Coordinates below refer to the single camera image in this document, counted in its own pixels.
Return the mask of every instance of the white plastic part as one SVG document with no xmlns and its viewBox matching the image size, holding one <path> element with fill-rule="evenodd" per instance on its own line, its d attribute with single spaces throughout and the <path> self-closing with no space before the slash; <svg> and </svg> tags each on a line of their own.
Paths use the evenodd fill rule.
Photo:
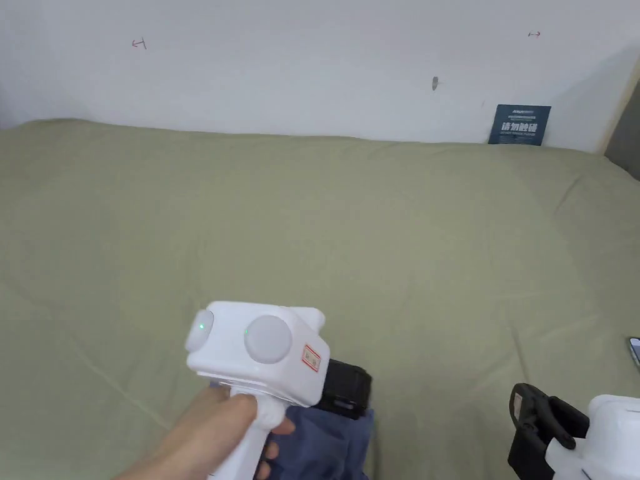
<svg viewBox="0 0 640 480">
<path fill-rule="evenodd" d="M 247 327 L 244 346 L 256 362 L 276 364 L 291 351 L 291 330 L 283 319 L 263 315 Z"/>
<path fill-rule="evenodd" d="M 247 393 L 232 388 L 231 395 Z M 288 404 L 268 395 L 256 395 L 258 415 L 233 453 L 209 475 L 216 480 L 250 480 L 256 473 L 269 432 L 282 423 Z"/>
<path fill-rule="evenodd" d="M 640 480 L 640 399 L 600 395 L 589 404 L 589 429 L 567 450 L 553 439 L 545 459 L 554 480 Z"/>
<path fill-rule="evenodd" d="M 201 310 L 196 314 L 189 331 L 189 336 L 184 344 L 187 351 L 196 351 L 207 341 L 211 327 L 213 326 L 214 317 L 208 310 Z"/>
<path fill-rule="evenodd" d="M 215 301 L 207 310 L 215 318 L 211 332 L 198 349 L 190 351 L 187 365 L 198 375 L 215 379 L 218 383 L 248 388 L 283 399 L 291 404 L 312 406 L 320 401 L 324 377 L 329 365 L 330 350 L 318 332 L 309 325 L 320 326 L 324 315 L 316 308 L 289 308 L 259 303 Z M 278 327 L 278 347 L 270 351 L 266 339 L 262 346 L 253 339 L 249 328 L 256 319 L 276 317 L 286 324 L 291 333 L 291 346 L 285 356 L 275 362 L 256 361 L 282 353 L 284 329 Z M 245 342 L 247 335 L 252 339 Z M 305 354 L 312 352 L 317 358 L 312 366 Z"/>
<path fill-rule="evenodd" d="M 206 312 L 199 312 L 191 327 L 187 365 L 230 385 L 232 395 L 251 394 L 258 400 L 256 421 L 209 477 L 252 480 L 269 430 L 282 422 L 286 408 L 320 401 L 330 357 L 319 336 L 324 315 L 310 307 L 231 301 L 215 301 Z"/>
</svg>

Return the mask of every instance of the mattress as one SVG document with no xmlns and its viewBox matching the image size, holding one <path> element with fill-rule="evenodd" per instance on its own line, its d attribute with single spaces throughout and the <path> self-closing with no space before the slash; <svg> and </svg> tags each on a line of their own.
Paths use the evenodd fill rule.
<svg viewBox="0 0 640 480">
<path fill-rule="evenodd" d="M 640 184 L 520 145 L 0 132 L 0 477 L 109 478 L 205 384 L 212 300 L 320 308 L 374 378 L 370 473 L 512 479 L 508 399 L 640 396 Z"/>
</svg>

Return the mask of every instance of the sticker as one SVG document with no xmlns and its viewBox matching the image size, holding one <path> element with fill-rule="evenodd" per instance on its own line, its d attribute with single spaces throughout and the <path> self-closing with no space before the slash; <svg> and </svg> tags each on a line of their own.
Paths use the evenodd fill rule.
<svg viewBox="0 0 640 480">
<path fill-rule="evenodd" d="M 513 396 L 513 416 L 520 420 L 520 409 L 522 408 L 522 396 L 516 392 Z"/>
<path fill-rule="evenodd" d="M 305 362 L 312 370 L 316 372 L 320 370 L 320 355 L 318 355 L 309 345 L 305 345 L 302 352 L 302 361 Z"/>
<path fill-rule="evenodd" d="M 541 105 L 498 105 L 489 143 L 542 145 L 550 110 Z"/>
</svg>

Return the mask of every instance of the finger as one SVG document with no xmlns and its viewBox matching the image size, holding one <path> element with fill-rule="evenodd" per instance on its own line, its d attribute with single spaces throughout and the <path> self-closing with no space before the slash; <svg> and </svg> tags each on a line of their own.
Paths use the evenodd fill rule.
<svg viewBox="0 0 640 480">
<path fill-rule="evenodd" d="M 285 417 L 284 421 L 271 431 L 276 435 L 290 435 L 295 429 L 295 424 Z"/>
<path fill-rule="evenodd" d="M 258 473 L 255 475 L 257 480 L 267 480 L 269 475 L 271 474 L 271 467 L 268 463 L 262 462 L 260 467 L 258 467 Z"/>
<path fill-rule="evenodd" d="M 210 471 L 217 468 L 238 446 L 258 413 L 258 404 L 251 395 L 236 395 L 218 405 L 200 430 L 204 438 L 192 438 L 207 451 Z"/>
<path fill-rule="evenodd" d="M 266 450 L 264 451 L 264 456 L 267 460 L 275 460 L 275 458 L 280 453 L 280 447 L 276 442 L 271 442 L 267 445 Z"/>
</svg>

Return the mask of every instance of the hand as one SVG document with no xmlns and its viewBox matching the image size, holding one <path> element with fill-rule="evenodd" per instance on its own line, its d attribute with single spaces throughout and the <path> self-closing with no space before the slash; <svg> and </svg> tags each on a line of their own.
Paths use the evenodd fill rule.
<svg viewBox="0 0 640 480">
<path fill-rule="evenodd" d="M 205 388 L 156 451 L 115 480 L 205 480 L 243 439 L 257 408 L 252 396 L 229 398 L 227 388 Z M 291 420 L 285 419 L 273 432 L 288 435 L 294 430 Z M 277 456 L 277 444 L 267 445 L 265 457 Z M 266 480 L 270 472 L 269 465 L 261 463 L 256 478 Z"/>
</svg>

